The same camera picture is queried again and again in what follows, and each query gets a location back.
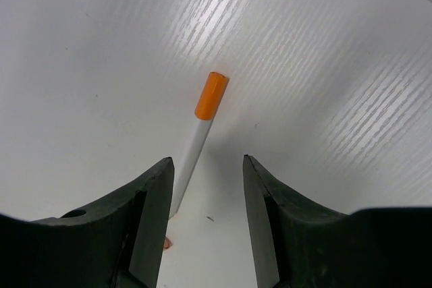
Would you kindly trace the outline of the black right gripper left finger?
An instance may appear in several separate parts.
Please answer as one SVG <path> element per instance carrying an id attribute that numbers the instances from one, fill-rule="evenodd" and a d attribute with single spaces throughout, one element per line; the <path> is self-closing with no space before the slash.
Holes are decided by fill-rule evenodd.
<path id="1" fill-rule="evenodd" d="M 155 287 L 173 191 L 165 158 L 59 218 L 1 216 L 2 287 Z"/>

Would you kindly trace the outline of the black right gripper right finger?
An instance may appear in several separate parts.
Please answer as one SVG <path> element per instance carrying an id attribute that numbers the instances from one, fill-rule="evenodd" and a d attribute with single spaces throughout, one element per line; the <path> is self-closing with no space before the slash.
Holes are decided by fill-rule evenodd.
<path id="1" fill-rule="evenodd" d="M 303 196 L 253 156 L 242 165 L 259 287 L 430 287 L 431 209 L 343 214 Z"/>

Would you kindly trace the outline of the orange-capped white pen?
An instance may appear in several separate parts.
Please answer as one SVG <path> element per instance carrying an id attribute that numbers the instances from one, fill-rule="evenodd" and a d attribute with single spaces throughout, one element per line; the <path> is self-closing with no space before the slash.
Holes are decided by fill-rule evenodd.
<path id="1" fill-rule="evenodd" d="M 180 159 L 175 163 L 169 218 L 174 217 L 180 209 L 228 82 L 229 78 L 227 76 L 215 71 L 210 72 L 207 77 L 194 110 L 194 123 L 188 130 L 188 136 L 186 137 L 184 149 L 181 151 Z"/>

